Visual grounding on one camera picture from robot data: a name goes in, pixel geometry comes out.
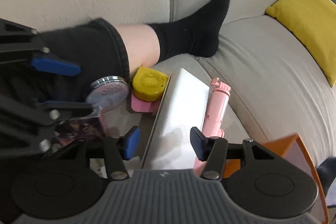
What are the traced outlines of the pink selfie stick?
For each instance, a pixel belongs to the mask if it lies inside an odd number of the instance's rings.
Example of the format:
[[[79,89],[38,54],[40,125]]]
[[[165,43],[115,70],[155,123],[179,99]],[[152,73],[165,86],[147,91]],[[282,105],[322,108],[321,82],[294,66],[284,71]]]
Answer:
[[[209,139],[210,150],[217,138],[224,137],[224,130],[221,128],[224,114],[230,98],[231,87],[218,78],[212,79],[210,86],[212,91],[207,102],[207,108],[203,127],[200,130],[205,137]],[[204,170],[206,161],[195,160],[194,171],[197,175],[201,175]]]

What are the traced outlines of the beige fabric sofa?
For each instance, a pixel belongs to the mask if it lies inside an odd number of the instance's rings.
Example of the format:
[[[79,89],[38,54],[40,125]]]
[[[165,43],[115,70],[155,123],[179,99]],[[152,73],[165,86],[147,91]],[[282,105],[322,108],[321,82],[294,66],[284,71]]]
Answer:
[[[231,107],[261,140],[298,132],[313,160],[335,157],[335,89],[305,47],[261,12],[275,0],[1,0],[1,18],[32,26],[59,57],[81,66],[77,77],[32,67],[1,69],[1,93],[25,90],[45,100],[56,87],[84,100],[105,76],[129,78],[135,60],[157,66],[195,56],[233,88]]]

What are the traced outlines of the orange cardboard box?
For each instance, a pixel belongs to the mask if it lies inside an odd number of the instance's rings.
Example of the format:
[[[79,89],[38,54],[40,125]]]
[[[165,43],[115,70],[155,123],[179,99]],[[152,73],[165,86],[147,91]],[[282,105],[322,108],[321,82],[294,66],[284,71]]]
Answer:
[[[223,185],[234,223],[329,223],[322,184],[297,134],[260,144],[229,144]]]

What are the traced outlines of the person right leg black sock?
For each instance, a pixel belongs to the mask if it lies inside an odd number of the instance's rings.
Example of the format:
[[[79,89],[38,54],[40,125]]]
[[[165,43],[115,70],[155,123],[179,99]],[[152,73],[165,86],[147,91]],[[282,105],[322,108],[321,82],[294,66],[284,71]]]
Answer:
[[[316,168],[321,182],[323,192],[327,196],[327,192],[336,176],[336,158],[330,157]]]

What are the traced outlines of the silver round compact mirror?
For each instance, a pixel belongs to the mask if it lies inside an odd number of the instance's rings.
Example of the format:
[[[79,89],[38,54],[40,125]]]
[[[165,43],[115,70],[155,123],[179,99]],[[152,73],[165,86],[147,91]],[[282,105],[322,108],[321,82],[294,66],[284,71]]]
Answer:
[[[86,102],[93,107],[108,110],[119,106],[127,99],[130,88],[119,76],[106,76],[92,82]]]

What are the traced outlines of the yellow tape measure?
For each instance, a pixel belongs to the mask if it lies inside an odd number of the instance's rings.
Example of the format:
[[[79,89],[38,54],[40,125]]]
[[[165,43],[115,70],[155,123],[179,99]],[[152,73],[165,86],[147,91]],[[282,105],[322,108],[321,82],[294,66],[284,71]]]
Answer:
[[[133,80],[133,94],[145,102],[158,101],[169,80],[169,76],[147,67],[139,67]]]

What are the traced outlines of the person left leg black sock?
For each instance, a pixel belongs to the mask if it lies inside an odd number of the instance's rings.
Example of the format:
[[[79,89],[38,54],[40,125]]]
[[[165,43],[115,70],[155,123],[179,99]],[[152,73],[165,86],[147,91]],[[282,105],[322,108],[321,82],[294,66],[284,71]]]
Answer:
[[[58,57],[80,65],[75,77],[49,76],[49,100],[83,102],[90,85],[106,76],[130,80],[139,67],[180,54],[211,57],[219,45],[219,31],[230,0],[210,0],[190,16],[170,23],[112,26],[104,19],[44,32],[38,37]]]

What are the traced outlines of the person leg black sock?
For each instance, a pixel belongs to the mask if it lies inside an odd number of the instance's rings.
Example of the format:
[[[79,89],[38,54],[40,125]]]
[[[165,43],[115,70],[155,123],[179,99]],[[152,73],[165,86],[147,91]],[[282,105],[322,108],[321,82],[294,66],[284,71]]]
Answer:
[[[170,23],[112,26],[104,19],[44,32],[38,37],[58,57],[80,65],[75,77],[49,76],[49,100],[83,102],[90,85],[106,76],[130,80],[139,67],[180,54],[211,57],[219,45],[219,31],[230,0],[210,0],[190,16]]]
[[[316,168],[321,182],[323,192],[327,196],[327,192],[336,176],[336,158],[330,157]]]

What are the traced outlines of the yellow cushion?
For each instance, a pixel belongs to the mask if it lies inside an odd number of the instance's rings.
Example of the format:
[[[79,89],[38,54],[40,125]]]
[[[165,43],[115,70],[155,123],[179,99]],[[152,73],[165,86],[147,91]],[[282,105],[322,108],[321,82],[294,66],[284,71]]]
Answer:
[[[278,0],[265,13],[277,19],[305,46],[335,85],[335,3],[332,0]]]

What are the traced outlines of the clear photo card sleeve pack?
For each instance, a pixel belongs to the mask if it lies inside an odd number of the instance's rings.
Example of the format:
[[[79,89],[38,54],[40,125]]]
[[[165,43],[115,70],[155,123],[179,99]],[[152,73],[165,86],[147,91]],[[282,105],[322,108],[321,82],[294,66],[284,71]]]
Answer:
[[[66,146],[76,139],[90,141],[106,136],[102,108],[96,107],[88,116],[60,122],[54,130],[53,138],[60,145]]]

